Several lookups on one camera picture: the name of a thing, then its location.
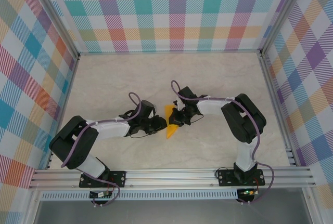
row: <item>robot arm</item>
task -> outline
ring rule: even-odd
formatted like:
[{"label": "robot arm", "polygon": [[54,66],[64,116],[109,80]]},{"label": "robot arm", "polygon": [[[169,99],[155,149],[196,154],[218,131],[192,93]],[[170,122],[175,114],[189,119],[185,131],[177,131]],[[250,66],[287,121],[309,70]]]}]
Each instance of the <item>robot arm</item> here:
[{"label": "robot arm", "polygon": [[[138,133],[139,130],[143,130],[147,135],[152,135],[167,126],[165,119],[156,115],[152,103],[142,100],[140,112],[132,118],[138,109],[139,106],[135,110],[127,111],[116,117],[115,122],[96,122],[96,125],[86,129],[66,164],[67,168],[78,169],[95,178],[108,178],[108,167],[89,154],[95,141],[111,137],[127,137]],[[73,147],[75,138],[84,127],[94,122],[74,116],[54,137],[49,148],[64,162]]]},{"label": "robot arm", "polygon": [[[257,169],[257,163],[252,159],[253,150],[257,145],[257,137],[249,117],[247,115],[242,116],[244,111],[231,101],[208,100],[207,98],[210,98],[210,96],[207,95],[197,97],[188,87],[181,89],[178,94],[185,98],[202,98],[202,100],[190,101],[177,97],[174,102],[177,108],[173,109],[169,117],[169,123],[177,126],[190,125],[191,118],[195,115],[223,115],[233,135],[239,140],[238,155],[234,164],[234,175],[240,183],[246,183],[249,178],[252,178],[251,176]],[[240,94],[232,99],[246,108],[255,120],[260,133],[262,133],[266,125],[266,119],[250,98],[245,94]]]}]

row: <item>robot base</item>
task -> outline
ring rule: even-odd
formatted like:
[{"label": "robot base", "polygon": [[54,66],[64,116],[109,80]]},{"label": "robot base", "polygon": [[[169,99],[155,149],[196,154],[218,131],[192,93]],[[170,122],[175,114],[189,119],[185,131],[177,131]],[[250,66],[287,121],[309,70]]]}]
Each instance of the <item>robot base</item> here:
[{"label": "robot base", "polygon": [[[113,182],[117,184],[119,188],[124,188],[126,171],[109,171],[107,169],[100,177],[98,177],[98,179]],[[80,177],[80,188],[107,188],[107,186],[107,183],[93,180],[90,177],[87,177],[85,174],[82,174]]]},{"label": "robot base", "polygon": [[219,186],[264,186],[265,178],[261,169],[256,169],[251,177],[244,183],[240,183],[234,175],[234,169],[219,169],[216,174],[219,179]]}]

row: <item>marble floor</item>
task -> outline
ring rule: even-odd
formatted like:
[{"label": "marble floor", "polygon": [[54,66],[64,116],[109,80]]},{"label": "marble floor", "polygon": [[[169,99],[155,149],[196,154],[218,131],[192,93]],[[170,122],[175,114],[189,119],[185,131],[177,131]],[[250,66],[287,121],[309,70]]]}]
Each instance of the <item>marble floor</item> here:
[{"label": "marble floor", "polygon": [[[289,166],[255,53],[82,56],[63,125],[75,115],[102,120],[134,109],[127,96],[130,91],[155,104],[164,116],[164,106],[175,100],[170,88],[173,79],[198,96],[247,94],[267,120],[257,160]],[[232,167],[237,142],[224,118],[207,115],[169,139],[166,130],[144,138],[106,139],[96,142],[91,154],[115,169]],[[50,168],[59,169],[60,164],[54,156]]]}]

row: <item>metal base plate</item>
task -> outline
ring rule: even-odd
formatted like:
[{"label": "metal base plate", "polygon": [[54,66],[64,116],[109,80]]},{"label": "metal base plate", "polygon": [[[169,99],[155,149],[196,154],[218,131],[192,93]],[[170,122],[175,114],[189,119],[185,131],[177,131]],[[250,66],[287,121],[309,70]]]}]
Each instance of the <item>metal base plate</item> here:
[{"label": "metal base plate", "polygon": [[[107,181],[113,182],[119,186],[119,188],[125,187],[126,171],[110,171]],[[84,174],[80,176],[80,188],[107,188],[107,183],[102,183],[87,177]]]},{"label": "metal base plate", "polygon": [[[237,180],[237,178],[234,176],[234,170],[233,169],[219,169],[217,171],[217,177],[219,178],[219,186],[225,187],[225,186],[240,186],[241,184]],[[265,178],[264,173],[261,169],[257,169],[253,177],[247,181],[247,183],[244,183],[242,185],[246,186],[257,186],[257,182],[254,180],[257,179],[259,186],[265,185]]]}]

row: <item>yellow object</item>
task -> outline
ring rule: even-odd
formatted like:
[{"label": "yellow object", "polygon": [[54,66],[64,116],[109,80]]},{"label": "yellow object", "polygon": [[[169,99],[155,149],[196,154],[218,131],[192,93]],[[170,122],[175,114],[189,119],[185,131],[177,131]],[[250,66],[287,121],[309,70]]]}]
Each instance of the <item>yellow object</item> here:
[{"label": "yellow object", "polygon": [[174,105],[168,105],[168,106],[165,106],[164,109],[165,109],[165,120],[166,120],[166,124],[168,125],[167,128],[166,128],[166,138],[168,139],[169,137],[172,136],[172,134],[174,134],[178,128],[177,125],[174,125],[174,124],[169,124],[169,117],[171,116],[172,114],[172,109],[175,108]]}]

